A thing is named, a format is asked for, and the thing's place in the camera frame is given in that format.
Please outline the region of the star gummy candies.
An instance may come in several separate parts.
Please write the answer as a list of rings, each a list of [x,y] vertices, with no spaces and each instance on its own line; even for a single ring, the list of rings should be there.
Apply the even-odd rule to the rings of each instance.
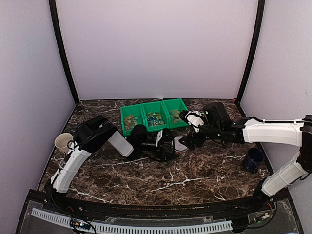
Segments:
[[[125,130],[131,130],[139,124],[139,116],[129,115],[124,118]]]

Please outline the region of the beige ceramic mug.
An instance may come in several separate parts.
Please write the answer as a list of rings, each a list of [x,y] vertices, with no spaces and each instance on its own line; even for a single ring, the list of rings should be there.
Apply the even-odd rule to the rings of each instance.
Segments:
[[[62,133],[58,135],[54,141],[55,147],[63,154],[69,152],[68,143],[73,140],[73,136],[70,133]]]

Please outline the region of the black front rail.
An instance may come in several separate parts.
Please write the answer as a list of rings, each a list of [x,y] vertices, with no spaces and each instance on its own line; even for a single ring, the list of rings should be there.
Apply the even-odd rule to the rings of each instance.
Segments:
[[[230,201],[177,206],[137,206],[91,202],[66,197],[65,204],[74,208],[74,215],[86,220],[103,220],[106,217],[169,219],[212,216],[215,219],[237,219],[247,216],[254,210],[247,207],[252,197]]]

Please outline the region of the green yellow gummy candies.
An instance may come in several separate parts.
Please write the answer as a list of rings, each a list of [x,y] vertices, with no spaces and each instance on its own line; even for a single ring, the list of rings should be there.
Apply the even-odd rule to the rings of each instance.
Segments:
[[[170,114],[170,118],[171,118],[171,123],[177,123],[177,122],[182,121],[182,119],[180,118],[180,111],[178,109],[170,110],[169,114]]]

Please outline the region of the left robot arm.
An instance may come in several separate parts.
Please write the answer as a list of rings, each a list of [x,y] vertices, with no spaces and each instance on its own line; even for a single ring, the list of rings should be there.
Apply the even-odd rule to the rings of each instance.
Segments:
[[[153,152],[156,160],[167,162],[177,158],[174,149],[167,149],[166,144],[175,146],[175,136],[164,128],[158,133],[150,133],[145,125],[138,124],[124,137],[117,127],[102,115],[98,115],[79,125],[72,140],[66,143],[68,152],[61,161],[55,174],[45,184],[46,191],[65,194],[76,173],[93,153],[106,143],[115,148],[128,161],[141,157],[143,152]]]

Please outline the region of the right black frame post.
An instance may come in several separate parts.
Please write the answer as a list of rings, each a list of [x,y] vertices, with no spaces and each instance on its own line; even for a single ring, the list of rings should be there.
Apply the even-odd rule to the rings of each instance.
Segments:
[[[241,84],[237,93],[237,97],[235,98],[235,104],[238,106],[241,104],[241,101],[243,99],[247,83],[249,80],[249,76],[251,73],[252,65],[254,62],[254,57],[256,54],[256,49],[258,45],[263,15],[264,15],[264,8],[265,8],[265,0],[259,0],[257,5],[257,11],[256,11],[256,17],[255,17],[255,23],[254,23],[254,29],[253,29],[253,35],[251,40],[251,45],[246,61],[246,66],[244,69],[244,73],[242,76]]]

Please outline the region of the dark blue mug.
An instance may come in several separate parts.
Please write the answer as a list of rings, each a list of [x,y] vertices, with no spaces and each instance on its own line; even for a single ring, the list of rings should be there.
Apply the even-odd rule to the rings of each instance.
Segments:
[[[250,173],[257,173],[260,164],[264,161],[264,154],[258,148],[250,148],[242,161],[242,167]]]

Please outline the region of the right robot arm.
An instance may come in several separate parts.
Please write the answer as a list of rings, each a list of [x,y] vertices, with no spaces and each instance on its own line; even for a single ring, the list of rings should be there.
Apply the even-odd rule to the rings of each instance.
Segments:
[[[294,120],[265,120],[243,117],[231,120],[223,103],[206,105],[202,111],[183,110],[179,117],[192,131],[180,142],[188,149],[201,147],[206,140],[224,143],[260,143],[293,148],[293,157],[263,179],[249,200],[249,208],[260,211],[268,198],[312,173],[312,116]]]

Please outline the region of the black frame post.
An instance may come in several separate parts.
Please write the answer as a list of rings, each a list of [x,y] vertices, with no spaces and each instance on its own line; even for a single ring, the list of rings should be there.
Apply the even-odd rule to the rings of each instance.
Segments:
[[[249,76],[251,73],[252,65],[254,62],[254,57],[256,54],[256,49],[258,45],[263,15],[264,15],[264,8],[265,8],[265,0],[259,0],[257,5],[257,11],[256,11],[256,17],[255,17],[255,23],[254,23],[254,29],[253,29],[253,35],[251,40],[251,45],[246,61],[246,66],[244,69],[244,73],[242,76],[241,84],[237,93],[237,97],[235,98],[235,104],[238,106],[241,104],[241,101],[243,99],[247,83],[249,80]]]
[[[61,32],[60,23],[59,23],[57,2],[55,0],[49,0],[48,2],[49,2],[52,25],[54,29],[56,42],[57,42],[59,56],[61,59],[61,63],[63,66],[63,70],[65,73],[65,77],[66,77],[72,98],[74,100],[75,105],[77,105],[79,104],[80,100],[79,100],[78,93],[74,84],[74,79],[70,70],[68,58],[67,58],[66,51],[65,51],[65,46],[64,46],[62,32]]]

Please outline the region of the left black frame post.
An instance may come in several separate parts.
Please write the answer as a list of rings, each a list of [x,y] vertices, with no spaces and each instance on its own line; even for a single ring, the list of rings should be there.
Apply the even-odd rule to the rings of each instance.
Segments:
[[[48,2],[49,2],[52,25],[54,29],[56,42],[57,42],[59,56],[61,59],[61,63],[63,66],[63,70],[65,73],[65,77],[66,77],[72,98],[74,100],[75,105],[77,105],[79,104],[80,100],[79,100],[78,93],[74,84],[74,79],[70,70],[68,58],[67,58],[66,51],[65,51],[65,46],[64,46],[62,32],[61,32],[60,23],[59,23],[57,2],[55,0],[49,0]]]

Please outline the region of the clear plastic jar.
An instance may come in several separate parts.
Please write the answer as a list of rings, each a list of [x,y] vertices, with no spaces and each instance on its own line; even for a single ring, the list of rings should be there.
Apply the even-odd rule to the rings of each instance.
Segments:
[[[174,156],[179,158],[179,157],[184,157],[187,152],[174,152]]]

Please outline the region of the green three-compartment bin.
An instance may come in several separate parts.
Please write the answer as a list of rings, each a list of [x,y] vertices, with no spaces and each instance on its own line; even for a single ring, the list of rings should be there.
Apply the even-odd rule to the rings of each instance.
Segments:
[[[123,106],[120,109],[123,134],[129,136],[136,125],[144,125],[148,132],[187,127],[188,124],[179,117],[184,110],[188,108],[182,99]]]

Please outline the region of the white jar lid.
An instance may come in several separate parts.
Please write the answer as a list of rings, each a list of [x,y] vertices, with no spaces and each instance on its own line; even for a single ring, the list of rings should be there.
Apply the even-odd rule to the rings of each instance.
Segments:
[[[182,143],[180,143],[180,139],[182,139],[183,136],[177,136],[174,138],[174,140],[172,141],[172,148],[174,149],[175,152],[178,153],[184,153],[186,151],[188,151],[188,147],[183,145]]]

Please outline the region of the wrapped colourful candies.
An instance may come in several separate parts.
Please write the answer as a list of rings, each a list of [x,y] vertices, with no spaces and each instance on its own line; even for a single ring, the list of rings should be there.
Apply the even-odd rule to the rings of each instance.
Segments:
[[[164,124],[162,115],[158,112],[154,112],[154,113],[149,112],[146,117],[147,117],[147,124],[149,127],[159,126],[159,125]]]

